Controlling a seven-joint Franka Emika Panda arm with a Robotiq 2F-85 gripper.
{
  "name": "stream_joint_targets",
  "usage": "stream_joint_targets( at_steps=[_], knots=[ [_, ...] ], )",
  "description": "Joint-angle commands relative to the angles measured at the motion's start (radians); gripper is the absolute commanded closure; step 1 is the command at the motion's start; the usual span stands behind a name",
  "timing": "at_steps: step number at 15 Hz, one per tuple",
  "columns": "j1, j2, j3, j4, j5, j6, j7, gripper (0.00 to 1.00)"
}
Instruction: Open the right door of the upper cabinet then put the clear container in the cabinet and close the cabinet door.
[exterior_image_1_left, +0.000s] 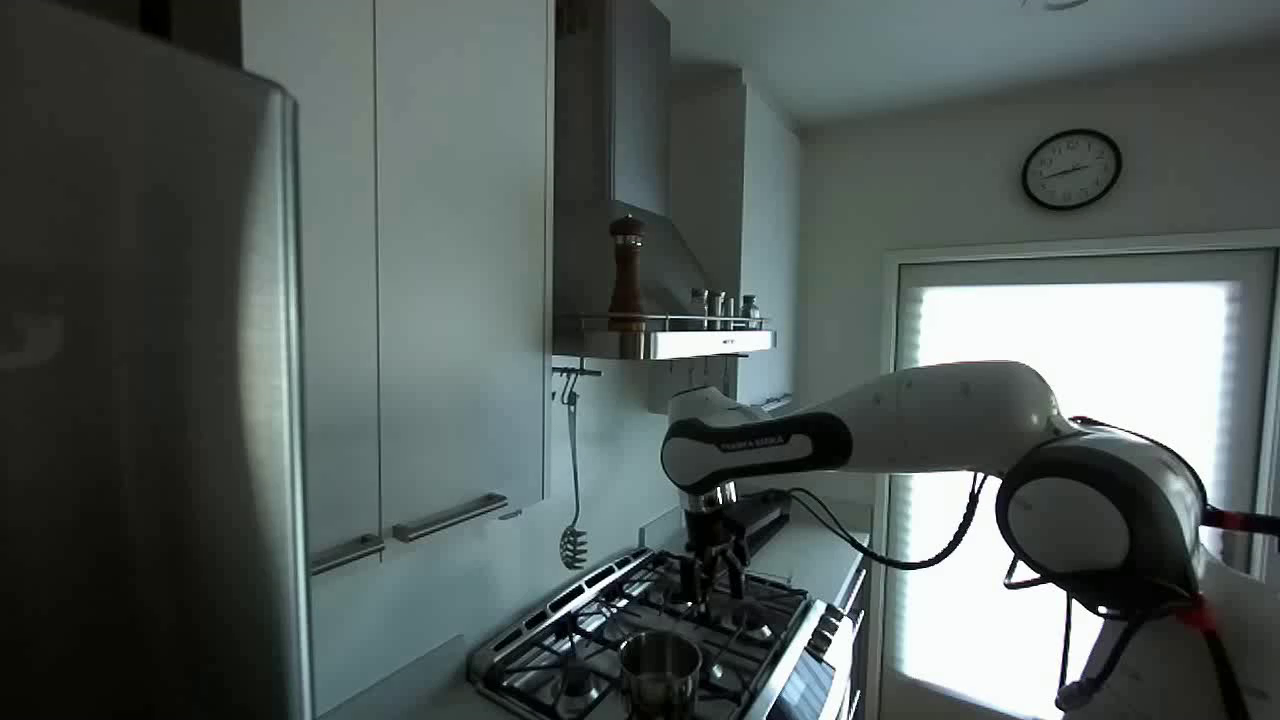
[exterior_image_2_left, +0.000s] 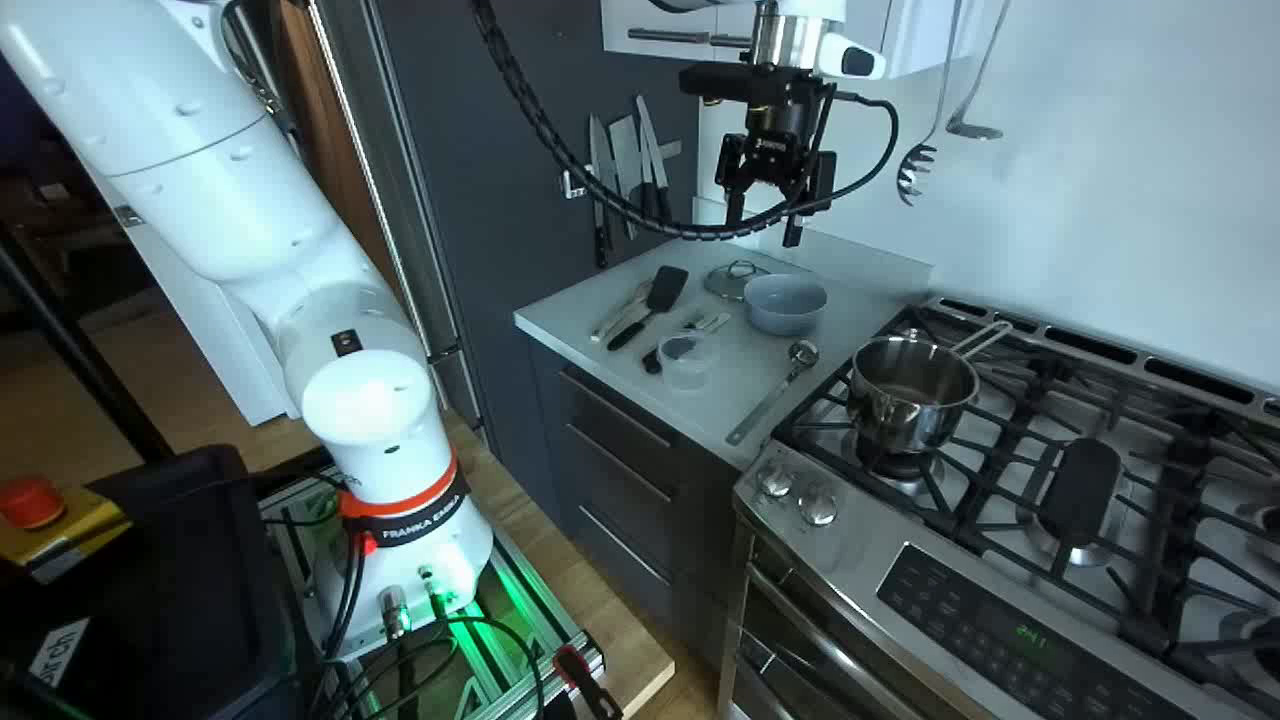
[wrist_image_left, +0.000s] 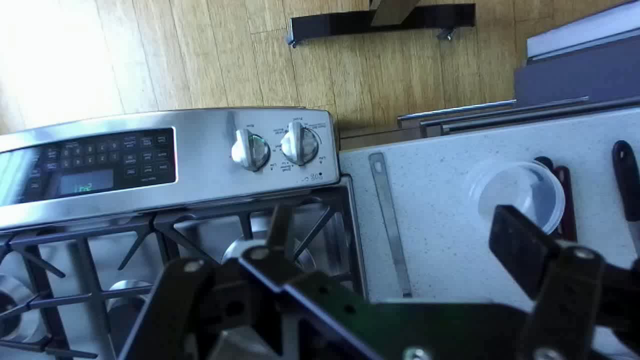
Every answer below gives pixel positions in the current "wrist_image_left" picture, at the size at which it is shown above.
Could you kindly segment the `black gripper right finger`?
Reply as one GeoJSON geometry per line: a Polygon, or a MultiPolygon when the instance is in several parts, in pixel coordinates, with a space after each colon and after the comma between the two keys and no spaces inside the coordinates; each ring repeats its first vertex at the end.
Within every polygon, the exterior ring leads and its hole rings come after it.
{"type": "Polygon", "coordinates": [[[556,240],[514,206],[494,210],[488,247],[529,298],[541,295],[547,266],[560,252],[556,240]]]}

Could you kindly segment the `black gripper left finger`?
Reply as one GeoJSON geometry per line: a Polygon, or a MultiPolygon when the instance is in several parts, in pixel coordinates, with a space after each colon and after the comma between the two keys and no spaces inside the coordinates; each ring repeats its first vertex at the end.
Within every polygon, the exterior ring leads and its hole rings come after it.
{"type": "Polygon", "coordinates": [[[279,205],[273,213],[270,231],[269,231],[269,249],[285,258],[290,258],[294,252],[293,243],[294,215],[289,205],[279,205]]]}

